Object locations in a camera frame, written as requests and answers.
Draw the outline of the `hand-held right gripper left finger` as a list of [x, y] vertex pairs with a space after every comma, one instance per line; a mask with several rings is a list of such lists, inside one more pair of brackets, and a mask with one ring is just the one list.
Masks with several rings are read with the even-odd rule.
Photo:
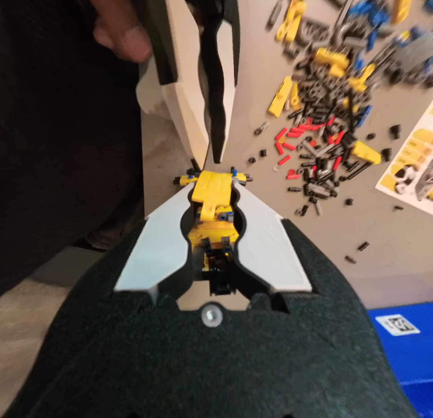
[[187, 184], [145, 219], [145, 224], [114, 286], [114, 292], [145, 292], [157, 304], [162, 296], [178, 300], [194, 282], [191, 242], [195, 224]]

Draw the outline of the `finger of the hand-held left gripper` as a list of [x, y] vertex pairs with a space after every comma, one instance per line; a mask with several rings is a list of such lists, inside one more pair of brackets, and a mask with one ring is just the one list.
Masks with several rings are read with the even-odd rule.
[[236, 90], [232, 25], [224, 19], [207, 19], [200, 46], [208, 87], [210, 145], [214, 163], [220, 164], [229, 139]]
[[161, 91], [184, 149], [203, 169], [209, 148], [204, 98], [199, 80], [200, 37], [185, 0], [165, 0], [177, 80]]

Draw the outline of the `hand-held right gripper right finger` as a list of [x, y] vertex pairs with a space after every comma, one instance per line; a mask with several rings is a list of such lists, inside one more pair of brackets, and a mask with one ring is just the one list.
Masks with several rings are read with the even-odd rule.
[[244, 220], [236, 243], [241, 267], [270, 292], [312, 292], [283, 217], [240, 183], [233, 183], [233, 190], [238, 196], [235, 206]]

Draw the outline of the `yellow toy brick model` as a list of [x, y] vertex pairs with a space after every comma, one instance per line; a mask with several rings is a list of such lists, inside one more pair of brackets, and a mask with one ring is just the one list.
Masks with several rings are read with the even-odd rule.
[[231, 203], [233, 181], [245, 185], [251, 178], [232, 167], [230, 173], [189, 169], [173, 180], [173, 185], [179, 187], [194, 185], [191, 196], [194, 225], [187, 237], [196, 280], [209, 282], [211, 296], [236, 293], [230, 272], [234, 246], [240, 235]]

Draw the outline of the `person's left hand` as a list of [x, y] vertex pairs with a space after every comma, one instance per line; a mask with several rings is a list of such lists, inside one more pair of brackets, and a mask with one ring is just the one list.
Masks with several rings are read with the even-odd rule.
[[89, 0], [97, 18], [95, 41], [118, 58], [141, 64], [153, 54], [147, 31], [138, 20], [130, 0]]

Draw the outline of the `large yellow curved panel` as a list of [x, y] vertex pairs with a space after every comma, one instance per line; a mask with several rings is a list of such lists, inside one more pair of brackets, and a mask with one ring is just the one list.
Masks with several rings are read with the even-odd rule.
[[269, 115], [275, 118], [279, 118], [291, 92], [292, 85], [292, 78], [290, 76], [285, 77], [268, 107], [267, 113]]

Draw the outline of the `dark grey toy tube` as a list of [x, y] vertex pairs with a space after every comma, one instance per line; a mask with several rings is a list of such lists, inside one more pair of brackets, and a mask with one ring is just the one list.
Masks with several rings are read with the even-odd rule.
[[283, 6], [283, 3], [281, 0], [278, 0], [276, 2], [276, 4], [274, 5], [274, 7], [270, 13], [270, 16], [268, 18], [267, 24], [266, 24], [266, 29], [268, 31], [270, 31], [273, 28], [273, 26], [275, 25], [275, 23], [279, 17], [279, 14], [281, 13], [282, 6]]

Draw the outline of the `pile of toy brick pieces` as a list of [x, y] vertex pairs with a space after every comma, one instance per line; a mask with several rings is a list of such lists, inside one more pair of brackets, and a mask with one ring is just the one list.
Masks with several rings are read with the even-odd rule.
[[[275, 147], [281, 155], [304, 151], [299, 159], [306, 162], [286, 175], [304, 182], [288, 188], [307, 199], [295, 215], [305, 216], [310, 206], [322, 215], [321, 201], [336, 198], [342, 183], [374, 165], [353, 156], [352, 149], [355, 142], [368, 145], [376, 137], [371, 132], [362, 141], [356, 133], [371, 114], [381, 81], [389, 87], [432, 89], [432, 29], [413, 26], [392, 36], [413, 2], [288, 0], [275, 41], [290, 59], [305, 54], [291, 76], [298, 82], [302, 108], [293, 111], [288, 97], [283, 111], [290, 112], [291, 126], [276, 135]], [[397, 154], [391, 147], [379, 153], [388, 166]]]

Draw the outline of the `yellow wedge panel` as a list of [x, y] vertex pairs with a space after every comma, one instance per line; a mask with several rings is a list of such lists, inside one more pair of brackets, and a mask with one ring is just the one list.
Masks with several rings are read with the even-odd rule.
[[365, 143], [357, 141], [353, 145], [352, 155], [357, 158], [378, 165], [382, 161], [382, 155], [378, 151], [372, 149]]

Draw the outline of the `dark cloth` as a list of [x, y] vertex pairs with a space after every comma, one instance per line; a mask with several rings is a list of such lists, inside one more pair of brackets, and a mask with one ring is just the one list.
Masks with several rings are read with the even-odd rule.
[[1, 295], [143, 216], [138, 64], [95, 41], [96, 18], [89, 0], [1, 0]]

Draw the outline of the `printed instruction sheet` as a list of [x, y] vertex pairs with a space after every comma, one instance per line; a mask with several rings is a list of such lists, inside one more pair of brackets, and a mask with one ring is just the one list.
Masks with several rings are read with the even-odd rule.
[[433, 214], [433, 104], [425, 110], [375, 189]]

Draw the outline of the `blue box with white tag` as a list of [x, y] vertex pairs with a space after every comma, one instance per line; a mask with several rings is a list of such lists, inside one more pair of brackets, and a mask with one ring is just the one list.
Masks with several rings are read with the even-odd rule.
[[433, 304], [368, 310], [400, 387], [423, 418], [433, 416]]

